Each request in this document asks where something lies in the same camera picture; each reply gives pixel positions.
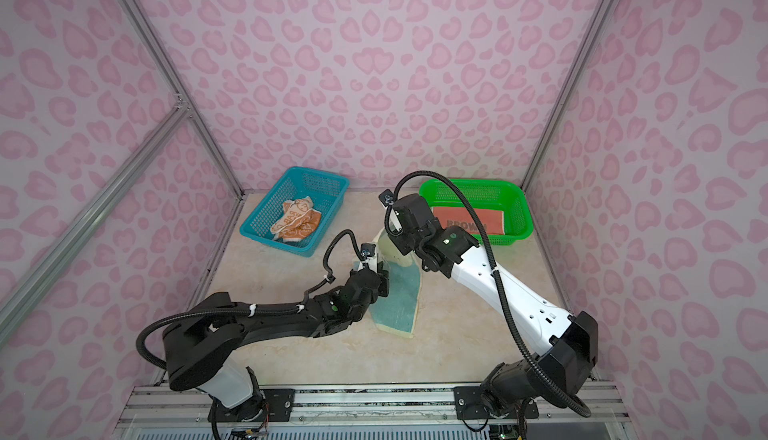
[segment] green cloth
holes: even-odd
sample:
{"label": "green cloth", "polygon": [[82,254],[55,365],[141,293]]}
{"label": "green cloth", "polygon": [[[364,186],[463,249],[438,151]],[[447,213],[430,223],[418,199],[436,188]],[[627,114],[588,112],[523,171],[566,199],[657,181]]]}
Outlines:
{"label": "green cloth", "polygon": [[386,234],[374,240],[379,258],[389,263],[389,296],[379,297],[370,306],[373,322],[379,330],[406,338],[413,337],[418,310],[418,292],[422,288],[422,269],[412,253],[403,256]]}

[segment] black cable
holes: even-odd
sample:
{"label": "black cable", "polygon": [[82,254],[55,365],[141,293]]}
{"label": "black cable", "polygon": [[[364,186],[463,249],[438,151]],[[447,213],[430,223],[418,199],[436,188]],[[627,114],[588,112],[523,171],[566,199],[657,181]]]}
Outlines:
{"label": "black cable", "polygon": [[[296,310],[297,309],[291,309],[288,311],[255,311],[255,313],[259,313],[260,315],[289,315],[291,313],[295,313]],[[175,315],[171,315],[170,317],[165,317],[164,319],[160,319],[157,322],[151,323],[145,327],[144,330],[141,330],[139,336],[136,337],[136,351],[139,352],[139,355],[141,355],[141,358],[144,360],[147,360],[152,365],[165,370],[167,369],[165,361],[162,358],[155,356],[152,352],[149,351],[149,349],[147,349],[147,337],[149,337],[149,335],[155,330],[170,325],[171,323],[178,322],[179,320],[187,320],[195,317],[232,317],[242,315],[248,316],[250,314],[251,311],[249,309],[242,308],[206,309],[203,311],[177,313]]]}
{"label": "black cable", "polygon": [[210,404],[210,431],[214,434],[214,440],[221,440],[221,436],[219,436],[219,427],[216,424],[216,408],[218,408],[220,404],[221,401],[218,398],[214,398],[214,401]]}
{"label": "black cable", "polygon": [[315,285],[314,287],[308,288],[304,291],[304,299],[301,301],[302,305],[306,305],[306,303],[310,300],[310,293],[321,288],[326,283],[328,284],[333,283],[333,281],[336,279],[333,276],[333,269],[328,265],[328,260],[331,257],[331,252],[333,252],[333,248],[336,247],[336,244],[339,243],[339,241],[345,235],[350,236],[350,240],[352,241],[352,248],[355,249],[355,255],[357,255],[358,260],[360,260],[360,262],[363,262],[365,260],[365,257],[363,257],[362,253],[360,252],[360,248],[357,246],[357,239],[355,239],[355,233],[352,232],[350,229],[346,229],[339,232],[339,234],[337,234],[333,238],[333,240],[331,240],[330,245],[326,249],[325,255],[322,256],[322,268],[326,269],[326,272],[328,272],[326,275],[326,278],[322,279],[321,282]]}
{"label": "black cable", "polygon": [[520,401],[520,408],[515,408],[518,416],[518,437],[520,440],[527,440],[528,438],[528,420],[525,419],[525,409],[533,403],[532,398],[524,398]]}
{"label": "black cable", "polygon": [[[589,417],[592,415],[592,412],[590,411],[589,407],[585,406],[583,402],[581,402],[581,399],[577,396],[571,396],[568,395],[566,392],[563,392],[563,390],[552,381],[551,378],[547,375],[547,373],[542,370],[542,368],[538,365],[537,362],[533,360],[533,357],[531,355],[531,352],[528,351],[528,347],[525,345],[525,342],[523,341],[522,337],[520,336],[520,332],[518,331],[517,325],[514,324],[514,318],[512,318],[512,311],[509,310],[509,301],[507,301],[507,294],[504,291],[504,283],[502,282],[502,276],[496,269],[496,259],[493,256],[493,250],[491,249],[491,242],[488,240],[488,234],[485,232],[485,227],[483,226],[482,222],[480,222],[480,218],[477,215],[477,212],[475,212],[475,209],[472,208],[472,205],[469,204],[469,200],[467,200],[466,196],[462,193],[462,191],[456,187],[456,184],[450,181],[447,177],[444,175],[440,175],[437,172],[427,171],[427,170],[419,170],[415,172],[411,172],[410,174],[406,175],[402,179],[400,179],[400,182],[397,183],[397,186],[395,187],[394,191],[394,198],[397,200],[398,194],[400,192],[400,189],[403,185],[405,185],[406,182],[411,180],[414,177],[433,177],[441,181],[443,184],[448,186],[454,194],[456,194],[456,197],[461,201],[461,203],[464,205],[464,208],[467,209],[467,212],[469,213],[469,216],[472,217],[472,221],[475,222],[475,225],[477,226],[478,231],[480,232],[480,238],[483,244],[483,247],[485,248],[485,253],[488,257],[488,265],[491,267],[491,273],[493,275],[493,280],[496,283],[496,290],[498,291],[498,300],[502,304],[502,313],[504,314],[504,320],[507,323],[507,328],[509,329],[509,332],[512,334],[512,339],[514,340],[515,345],[517,345],[518,350],[520,350],[520,353],[523,355],[523,358],[526,362],[528,362],[528,365],[531,366],[533,369],[536,377],[547,387],[547,389],[552,392],[552,395],[557,397],[558,400],[560,400],[562,403],[565,404],[565,406],[569,407],[571,410],[576,412],[578,415],[582,417]],[[384,228],[386,229],[387,234],[397,236],[401,234],[401,232],[394,232],[392,229],[389,228],[389,215],[392,212],[392,205],[388,205],[386,209],[386,213],[384,214]]]}
{"label": "black cable", "polygon": [[352,241],[352,248],[355,249],[355,255],[357,255],[357,258],[359,261],[364,262],[365,257],[362,256],[362,253],[360,253],[360,247],[357,246],[357,239],[355,239],[355,233],[352,232],[350,229],[345,229],[339,232],[331,241],[330,245],[326,249],[326,254],[322,256],[322,268],[326,269],[326,272],[328,272],[328,279],[329,282],[333,282],[331,279],[335,278],[333,276],[333,269],[329,267],[328,260],[331,257],[331,252],[333,252],[333,248],[336,246],[337,243],[344,237],[345,235],[350,236],[350,240]]}
{"label": "black cable", "polygon": [[[470,406],[469,406],[469,405],[467,405],[466,407],[464,407],[464,410],[462,410],[462,411],[463,411],[463,412],[465,412],[465,411],[466,411],[466,409],[467,409],[467,408],[469,408],[469,407],[470,407]],[[467,421],[466,421],[464,418],[462,418],[462,422],[464,423],[464,426],[466,426],[466,428],[469,428],[469,430],[470,430],[471,432],[474,432],[474,433],[479,433],[479,432],[482,432],[483,430],[485,430],[485,427],[487,427],[487,426],[488,426],[488,420],[490,420],[490,419],[491,419],[491,416],[490,416],[490,414],[488,414],[487,416],[485,416],[485,423],[483,423],[483,424],[482,424],[482,426],[481,426],[480,428],[476,428],[476,427],[471,427],[471,426],[469,426],[469,424],[467,423]]]}

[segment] pink leopard print wall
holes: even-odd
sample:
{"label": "pink leopard print wall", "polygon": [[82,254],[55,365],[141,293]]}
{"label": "pink leopard print wall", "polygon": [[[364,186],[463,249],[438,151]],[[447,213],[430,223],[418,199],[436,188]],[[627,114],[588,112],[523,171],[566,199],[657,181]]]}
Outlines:
{"label": "pink leopard print wall", "polygon": [[114,0],[0,0],[0,305],[169,111]]}
{"label": "pink leopard print wall", "polygon": [[532,207],[641,438],[768,438],[768,0],[621,0]]}
{"label": "pink leopard print wall", "polygon": [[520,182],[597,0],[141,0],[247,187]]}
{"label": "pink leopard print wall", "polygon": [[0,437],[107,437],[151,380],[136,336],[186,307],[234,201],[193,132],[182,125],[0,351]]}

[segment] vent grille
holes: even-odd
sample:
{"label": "vent grille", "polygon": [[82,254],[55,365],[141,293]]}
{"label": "vent grille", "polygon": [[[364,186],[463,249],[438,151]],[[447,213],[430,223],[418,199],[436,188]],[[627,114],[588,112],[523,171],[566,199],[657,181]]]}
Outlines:
{"label": "vent grille", "polygon": [[[227,434],[223,440],[234,440]],[[138,440],[213,440],[208,428],[145,428]],[[270,428],[265,440],[488,440],[464,426],[371,426]]]}

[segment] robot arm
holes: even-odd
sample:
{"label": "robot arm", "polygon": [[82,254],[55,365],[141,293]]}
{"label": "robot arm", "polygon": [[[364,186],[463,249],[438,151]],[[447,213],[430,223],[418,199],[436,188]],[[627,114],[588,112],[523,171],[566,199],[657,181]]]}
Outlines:
{"label": "robot arm", "polygon": [[[238,420],[249,418],[252,410],[258,413],[263,399],[255,376],[237,367],[228,356],[248,343],[286,336],[318,338],[360,321],[368,306],[389,292],[388,272],[382,263],[376,263],[374,246],[367,245],[363,249],[366,261],[358,271],[350,272],[343,286],[305,298],[302,303],[257,306],[232,302],[227,292],[214,293],[198,303],[188,313],[211,314],[171,323],[163,331],[170,389],[203,390],[225,408],[239,408]],[[216,311],[241,314],[219,316]]]}
{"label": "robot arm", "polygon": [[[382,203],[387,196],[393,198],[391,192],[385,192]],[[415,252],[424,271],[442,272],[502,313],[487,253],[472,235],[456,225],[443,229],[420,195],[408,195],[388,205],[398,228],[397,234],[388,234],[400,253]],[[310,299],[308,293],[328,283],[323,281],[298,304],[257,306],[232,302],[229,293],[214,293],[189,312],[150,325],[139,335],[137,349],[143,358],[168,370],[171,389],[198,388],[220,401],[224,406],[220,415],[229,421],[252,419],[261,412],[264,397],[250,368],[236,366],[228,358],[230,353],[260,340],[332,335],[360,321],[368,306],[389,292],[388,272],[383,270],[374,244],[363,244],[361,260],[344,286]],[[574,397],[597,362],[597,323],[586,312],[574,317],[552,305],[503,267],[494,270],[501,274],[514,324],[534,356],[531,362],[501,363],[493,369],[481,385],[485,408],[494,416],[505,416],[520,400],[536,396],[566,407],[553,395],[552,387],[543,383],[542,372]],[[164,362],[149,353],[144,340],[149,332],[166,325]]]}
{"label": "robot arm", "polygon": [[[382,203],[389,204],[394,196],[386,191],[380,198]],[[400,253],[415,252],[422,259],[423,270],[442,272],[502,313],[487,253],[472,235],[456,225],[443,229],[424,197],[418,194],[389,205],[395,214],[390,218],[398,228],[397,233],[388,232],[389,239]],[[523,359],[494,368],[481,385],[485,408],[494,416],[504,416],[515,403],[536,396],[565,408],[568,405],[542,377],[546,376],[575,401],[576,393],[598,360],[597,322],[586,312],[574,317],[552,305],[504,267],[496,266],[495,270],[500,274],[514,325],[534,355],[531,362]]]}

